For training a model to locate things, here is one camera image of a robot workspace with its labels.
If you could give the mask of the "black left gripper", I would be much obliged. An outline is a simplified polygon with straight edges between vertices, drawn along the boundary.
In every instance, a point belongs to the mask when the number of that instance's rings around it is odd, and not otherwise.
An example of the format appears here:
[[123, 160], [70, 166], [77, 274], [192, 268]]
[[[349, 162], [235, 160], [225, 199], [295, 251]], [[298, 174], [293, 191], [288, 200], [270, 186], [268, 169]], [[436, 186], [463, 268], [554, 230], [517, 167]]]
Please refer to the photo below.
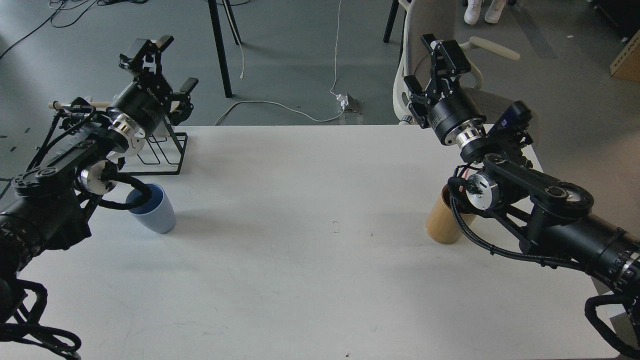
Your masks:
[[110, 130], [122, 136], [147, 139], [161, 123], [178, 126], [194, 109], [191, 93], [199, 79], [188, 77], [176, 92], [162, 75], [162, 53], [173, 43], [172, 35], [160, 39], [137, 38], [119, 55], [119, 67], [134, 79], [107, 107]]

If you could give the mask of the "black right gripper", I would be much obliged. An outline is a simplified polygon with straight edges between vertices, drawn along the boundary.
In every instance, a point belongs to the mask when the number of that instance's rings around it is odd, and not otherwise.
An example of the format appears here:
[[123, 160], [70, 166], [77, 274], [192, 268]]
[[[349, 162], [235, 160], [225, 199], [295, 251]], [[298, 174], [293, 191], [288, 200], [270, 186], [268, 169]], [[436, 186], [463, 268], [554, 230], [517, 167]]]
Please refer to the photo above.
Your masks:
[[442, 145], [485, 147], [487, 117], [459, 82], [472, 69], [460, 44], [434, 34], [423, 34], [421, 41], [430, 55], [430, 82], [423, 89], [415, 75], [403, 77], [410, 116], [422, 129], [431, 128]]

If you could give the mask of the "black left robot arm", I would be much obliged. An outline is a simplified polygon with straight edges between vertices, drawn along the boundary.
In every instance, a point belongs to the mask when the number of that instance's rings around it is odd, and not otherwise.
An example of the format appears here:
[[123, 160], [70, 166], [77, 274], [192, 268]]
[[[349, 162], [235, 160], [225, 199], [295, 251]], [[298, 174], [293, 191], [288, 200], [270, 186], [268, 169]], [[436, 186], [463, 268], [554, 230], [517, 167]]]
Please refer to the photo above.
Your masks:
[[162, 54], [172, 35], [155, 41], [138, 38], [119, 67], [132, 82], [112, 102], [76, 98], [53, 102], [52, 126], [26, 170], [10, 185], [17, 199], [1, 212], [1, 340], [43, 347], [67, 360], [78, 360], [82, 345], [75, 333], [41, 325], [47, 289], [18, 277], [46, 250], [67, 250], [90, 237], [89, 219], [97, 207], [132, 210], [151, 200], [151, 189], [133, 173], [121, 172], [127, 152], [163, 127], [173, 126], [194, 109], [190, 77], [174, 91], [162, 75]]

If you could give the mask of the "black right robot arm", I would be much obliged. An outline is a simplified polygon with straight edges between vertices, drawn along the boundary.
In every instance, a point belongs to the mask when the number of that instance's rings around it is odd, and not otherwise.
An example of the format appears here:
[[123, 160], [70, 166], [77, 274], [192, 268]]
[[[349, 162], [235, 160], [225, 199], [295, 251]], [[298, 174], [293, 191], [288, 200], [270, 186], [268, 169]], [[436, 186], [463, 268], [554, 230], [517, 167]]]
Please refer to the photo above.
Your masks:
[[430, 80], [422, 86], [414, 75], [404, 78], [409, 111], [441, 144], [461, 151], [463, 165], [447, 187], [462, 234], [492, 255], [574, 269], [602, 282], [611, 294], [588, 298], [585, 317], [614, 350], [638, 359], [638, 349], [597, 315], [599, 306], [622, 305], [639, 334], [638, 238], [592, 214], [587, 190], [533, 168], [522, 153], [533, 142], [527, 132], [531, 110], [522, 101], [485, 130], [486, 116], [460, 86], [472, 66], [457, 41], [433, 34], [421, 40], [430, 55]]

